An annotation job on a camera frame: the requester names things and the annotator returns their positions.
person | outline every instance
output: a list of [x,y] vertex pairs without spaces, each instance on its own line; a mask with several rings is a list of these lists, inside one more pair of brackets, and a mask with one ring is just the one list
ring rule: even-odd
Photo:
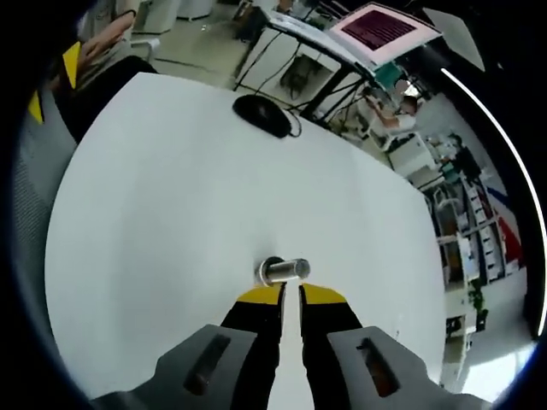
[[125,38],[140,0],[98,0],[79,24],[82,46],[75,90],[57,75],[50,83],[68,130],[79,141],[112,97],[137,73],[157,73],[132,54]]
[[373,131],[381,137],[384,137],[388,132],[390,134],[405,132],[416,125],[415,117],[418,113],[418,99],[416,97],[404,96],[399,110],[393,116],[385,115],[372,98],[365,97],[365,100],[380,123],[380,126],[373,126]]
[[450,161],[458,172],[463,172],[468,181],[479,183],[482,170],[474,159],[471,150],[463,143],[462,137],[451,134],[450,139],[456,148],[456,153],[450,157]]

black cable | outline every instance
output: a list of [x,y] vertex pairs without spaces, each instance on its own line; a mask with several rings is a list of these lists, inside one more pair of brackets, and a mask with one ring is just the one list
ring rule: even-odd
[[298,119],[298,117],[292,113],[291,111],[286,111],[287,113],[289,113],[290,115],[292,115],[292,118],[294,118],[297,123],[298,123],[298,132],[296,134],[293,134],[292,132],[289,134],[291,137],[294,137],[294,138],[298,138],[302,135],[302,122],[300,122],[300,120]]
[[348,122],[348,116],[350,115],[351,105],[353,105],[353,103],[357,103],[357,101],[359,101],[359,100],[356,100],[358,90],[359,90],[359,87],[356,88],[356,92],[353,93],[353,97],[351,98],[351,101],[348,104],[347,109],[345,110],[345,117],[344,117],[344,121],[342,122],[342,126],[340,127],[340,130],[341,130],[340,132],[344,132],[345,123]]
[[[341,88],[338,88],[337,90],[334,90],[333,92],[329,93],[326,97],[330,97],[330,96],[333,96],[334,94],[337,94],[339,93],[340,91],[343,91],[343,90],[347,90],[348,88],[351,88],[353,87],[354,85],[357,85],[358,83],[360,83],[362,80],[359,79],[357,80],[355,83],[351,83],[351,84],[348,84],[348,85],[345,85]],[[314,101],[313,99],[307,101],[307,102],[302,102],[301,104],[298,104],[298,105],[295,105],[293,107],[290,108],[290,111],[292,111],[293,109],[298,109],[300,107],[303,107],[304,105],[308,105],[309,103],[311,103],[312,101]]]
[[287,67],[289,64],[291,64],[292,60],[294,59],[294,57],[297,56],[297,53],[298,51],[300,50],[300,46],[302,45],[302,43],[298,43],[298,46],[297,46],[297,49],[294,50],[294,53],[292,53],[292,56],[289,58],[289,60],[286,61],[285,64],[283,64],[279,70],[277,70],[275,73],[273,73],[272,75],[270,75],[267,79],[265,79],[264,81],[262,81],[262,84],[260,84],[260,86],[258,87],[258,89],[255,91],[255,95],[258,94],[261,90],[261,88],[266,85],[266,83],[272,79],[273,77],[275,77],[277,74],[281,73],[281,71],[283,71],[283,68]]
[[245,70],[245,72],[243,73],[243,75],[241,76],[240,80],[236,83],[236,85],[233,87],[233,90],[236,91],[239,86],[241,85],[241,83],[243,82],[243,80],[245,79],[245,77],[247,76],[247,74],[249,73],[249,71],[258,63],[258,61],[262,58],[262,56],[264,56],[264,53],[266,52],[266,50],[268,49],[268,47],[270,45],[272,45],[272,43],[277,40],[277,38],[283,34],[282,32],[278,32],[275,36],[273,36],[273,38],[268,42],[268,44],[266,44],[264,46],[264,48],[261,50],[260,53],[258,53],[258,56],[256,56],[255,60],[252,62],[252,64],[249,66],[249,68],[247,68]]
[[304,18],[302,19],[302,21],[306,21],[308,19],[308,17],[311,16],[311,14],[315,11],[315,9],[317,9],[319,7],[319,4],[317,6],[314,6],[312,7],[309,12],[304,16]]
[[363,98],[364,98],[364,97],[361,96],[361,97],[357,98],[355,101],[348,102],[348,103],[345,104],[342,108],[337,109],[337,110],[334,112],[334,114],[332,115],[332,117],[334,118],[340,111],[342,111],[343,109],[349,108],[350,105],[353,105],[353,104],[355,104],[355,103],[361,101]]

computer mouse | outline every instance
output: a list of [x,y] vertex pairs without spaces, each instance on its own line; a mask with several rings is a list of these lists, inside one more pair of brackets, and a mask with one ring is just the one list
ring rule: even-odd
[[291,133],[291,122],[283,110],[266,97],[241,96],[232,107],[242,119],[277,138],[284,138]]

shelf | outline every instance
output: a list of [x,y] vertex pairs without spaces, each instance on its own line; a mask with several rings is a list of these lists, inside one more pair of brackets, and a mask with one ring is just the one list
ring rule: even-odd
[[[437,213],[435,212],[434,205],[433,205],[433,210],[431,212],[431,220],[433,223],[433,228],[435,230],[435,235],[437,237],[442,237],[443,233],[441,232],[441,223],[438,220],[438,216],[437,216]],[[438,248],[441,254],[441,261],[443,263],[443,269],[444,269],[444,267],[448,265],[448,255],[446,253],[446,248],[443,245],[439,245]]]
[[473,252],[474,260],[477,266],[477,277],[480,278],[480,256],[481,256],[481,250],[479,244],[479,236],[477,235],[471,235],[469,238],[469,245],[471,246],[471,250]]
[[480,276],[479,267],[475,259],[475,253],[471,247],[471,241],[458,234],[458,248],[460,250],[460,259],[462,260],[462,271],[464,279],[471,282]]
[[467,313],[464,316],[460,317],[460,323],[462,325],[462,328],[458,331],[453,332],[450,335],[450,338],[447,339],[447,342],[450,340],[456,338],[456,337],[465,337],[468,335],[472,335],[477,331],[477,311],[473,310],[470,313]]
[[501,230],[494,208],[482,184],[469,184],[460,177],[465,194],[471,229],[463,232],[466,237],[475,238],[479,251],[479,271],[483,284],[505,276],[506,260]]
[[446,284],[446,286],[444,287],[444,291],[445,292],[451,292],[451,291],[454,291],[454,290],[465,290],[467,289],[467,284],[465,283],[465,281],[461,280],[459,282],[449,282]]
[[468,336],[452,337],[444,345],[443,368],[440,383],[448,390],[455,387],[462,374],[468,352]]

light strip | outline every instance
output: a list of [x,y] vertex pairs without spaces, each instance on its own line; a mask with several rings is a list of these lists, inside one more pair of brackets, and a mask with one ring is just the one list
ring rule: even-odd
[[[485,115],[492,122],[492,124],[494,124],[498,132],[502,134],[502,137],[505,140],[505,143],[507,143],[507,145],[509,146],[509,149],[515,156],[515,159],[517,163],[519,164],[519,167],[521,168],[522,174],[524,175],[524,179],[526,180],[526,183],[528,184],[528,188],[530,189],[530,192],[532,193],[532,200],[536,207],[536,212],[538,213],[539,227],[541,229],[541,237],[544,242],[544,259],[547,262],[547,231],[545,230],[544,215],[541,210],[541,205],[539,204],[538,193],[536,192],[536,189],[534,188],[532,184],[532,179],[530,178],[530,174],[528,173],[528,170],[524,166],[524,161],[522,160],[515,146],[509,139],[507,132],[505,132],[505,130],[502,128],[499,122],[497,122],[496,118],[494,118],[494,115],[492,115],[492,113],[488,110],[488,108],[471,92],[471,90],[469,90],[459,79],[454,77],[454,75],[452,75],[452,73],[449,72],[446,68],[441,68],[441,71],[449,79],[454,81],[454,83],[458,87],[460,87],[469,96],[469,98],[471,98],[474,101],[474,103],[479,106],[480,109],[482,109],[483,113],[485,113]],[[547,272],[547,263],[545,264],[545,272]],[[541,320],[539,321],[538,336],[541,336],[545,327],[545,316],[547,315],[547,304],[545,304],[546,300],[547,300],[547,280],[545,281],[544,305],[542,307]]]

